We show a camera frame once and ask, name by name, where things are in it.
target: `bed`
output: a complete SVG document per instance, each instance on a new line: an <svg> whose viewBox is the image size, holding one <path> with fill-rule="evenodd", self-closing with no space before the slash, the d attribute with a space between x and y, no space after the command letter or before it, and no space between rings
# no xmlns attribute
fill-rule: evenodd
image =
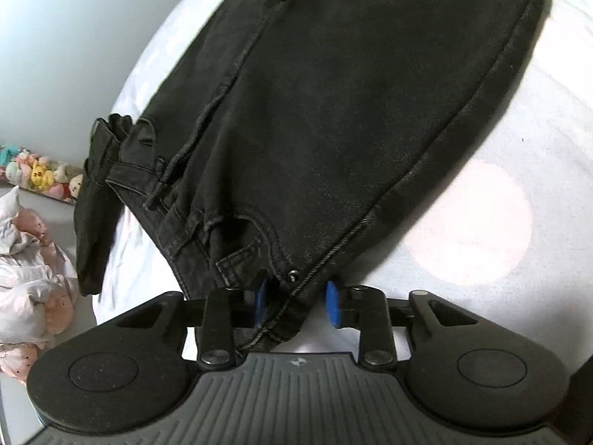
<svg viewBox="0 0 593 445"><path fill-rule="evenodd" d="M182 0L142 53L113 112L136 119L221 0ZM432 291L548 347L570 371L593 354L593 0L548 0L537 44L498 122L438 199L343 273L388 297ZM125 209L93 299L103 323L180 291ZM195 358L193 334L184 357ZM398 358L409 356L395 331ZM351 351L321 303L279 351Z"/></svg>

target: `wall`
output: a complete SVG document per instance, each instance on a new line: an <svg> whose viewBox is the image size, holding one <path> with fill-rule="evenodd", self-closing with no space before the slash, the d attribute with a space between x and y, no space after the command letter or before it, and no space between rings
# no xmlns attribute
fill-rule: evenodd
<svg viewBox="0 0 593 445"><path fill-rule="evenodd" d="M179 0L0 0L0 144L80 164Z"/></svg>

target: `plush toy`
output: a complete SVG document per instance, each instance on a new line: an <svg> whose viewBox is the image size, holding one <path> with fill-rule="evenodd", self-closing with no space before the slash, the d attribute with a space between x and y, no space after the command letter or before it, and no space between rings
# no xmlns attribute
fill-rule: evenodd
<svg viewBox="0 0 593 445"><path fill-rule="evenodd" d="M31 182L42 192L45 192L54 184L53 172L48 170L45 165L37 163L31 173Z"/></svg>
<svg viewBox="0 0 593 445"><path fill-rule="evenodd" d="M62 187L64 188L64 200L67 202L72 202L72 194L70 194L70 185L68 184L62 184Z"/></svg>
<svg viewBox="0 0 593 445"><path fill-rule="evenodd" d="M66 176L68 178L68 182L66 184L69 184L70 181L72 180L72 177L76 177L78 174L80 174L80 172L81 172L80 167L76 167L74 165L67 165L66 166Z"/></svg>
<svg viewBox="0 0 593 445"><path fill-rule="evenodd" d="M33 167L37 161L37 155L31 154L29 151L22 151L17 155L15 159L19 164L27 164L29 167Z"/></svg>
<svg viewBox="0 0 593 445"><path fill-rule="evenodd" d="M66 164L63 162L59 162L56 168L53 171L53 179L55 182L60 182L60 184L68 184L70 179L66 173Z"/></svg>
<svg viewBox="0 0 593 445"><path fill-rule="evenodd" d="M37 187L41 187L41 183L43 182L43 175L47 168L39 165L38 162L33 164L33 171L31 172L31 183L36 185Z"/></svg>
<svg viewBox="0 0 593 445"><path fill-rule="evenodd" d="M48 190L44 192L46 196L53 197L54 199L64 198L64 185L59 182L52 185Z"/></svg>
<svg viewBox="0 0 593 445"><path fill-rule="evenodd" d="M0 371L24 385L29 370L37 359L37 350L37 346L32 343L0 345Z"/></svg>
<svg viewBox="0 0 593 445"><path fill-rule="evenodd" d="M78 199L78 193L80 192L80 186L82 185L82 174L78 174L76 177L73 177L70 181L70 185L68 186L70 189L70 195L74 199Z"/></svg>
<svg viewBox="0 0 593 445"><path fill-rule="evenodd" d="M19 148L7 145L0 151L0 167L6 167L8 163L19 154Z"/></svg>
<svg viewBox="0 0 593 445"><path fill-rule="evenodd" d="M18 162L11 161L6 166L6 178L8 182L14 185L19 185L21 183L21 178L23 176L23 172L21 167L19 166Z"/></svg>
<svg viewBox="0 0 593 445"><path fill-rule="evenodd" d="M43 156L39 158L39 165L42 165L43 167L49 167L49 163L49 157Z"/></svg>
<svg viewBox="0 0 593 445"><path fill-rule="evenodd" d="M74 308L66 290L53 291L44 303L46 330L51 334L63 332L72 321Z"/></svg>
<svg viewBox="0 0 593 445"><path fill-rule="evenodd" d="M21 164L21 184L22 188L28 189L31 185L31 166L29 164Z"/></svg>

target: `pink plush toy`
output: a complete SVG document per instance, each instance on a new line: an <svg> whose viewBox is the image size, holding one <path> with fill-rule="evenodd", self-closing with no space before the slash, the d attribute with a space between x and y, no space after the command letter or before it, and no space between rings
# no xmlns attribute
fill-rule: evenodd
<svg viewBox="0 0 593 445"><path fill-rule="evenodd" d="M43 156L39 158L39 165L41 167L49 167L49 157L48 156Z"/></svg>
<svg viewBox="0 0 593 445"><path fill-rule="evenodd" d="M74 316L72 300L64 290L51 293L44 308L46 329L51 334L64 331Z"/></svg>
<svg viewBox="0 0 593 445"><path fill-rule="evenodd" d="M21 164L21 187L28 189L31 186L31 166L29 164Z"/></svg>
<svg viewBox="0 0 593 445"><path fill-rule="evenodd" d="M0 345L0 371L25 384L29 370L37 359L37 346L31 343Z"/></svg>
<svg viewBox="0 0 593 445"><path fill-rule="evenodd" d="M23 151L17 155L15 160L19 164L27 164L29 167L33 167L33 164L37 160L37 155L31 154L29 151Z"/></svg>
<svg viewBox="0 0 593 445"><path fill-rule="evenodd" d="M64 185L54 184L48 190L44 192L46 196L53 197L54 199L63 199L64 196Z"/></svg>

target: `black jeans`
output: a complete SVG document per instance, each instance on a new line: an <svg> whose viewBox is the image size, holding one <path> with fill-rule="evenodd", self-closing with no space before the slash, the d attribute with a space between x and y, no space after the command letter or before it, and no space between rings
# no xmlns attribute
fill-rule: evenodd
<svg viewBox="0 0 593 445"><path fill-rule="evenodd" d="M106 181L187 296L276 278L270 349L484 132L543 1L225 0Z"/></svg>
<svg viewBox="0 0 593 445"><path fill-rule="evenodd" d="M76 273L83 295L98 294L109 259L122 201L105 178L119 160L120 142L132 128L130 117L112 115L97 119L83 169L83 185L74 208L76 232Z"/></svg>

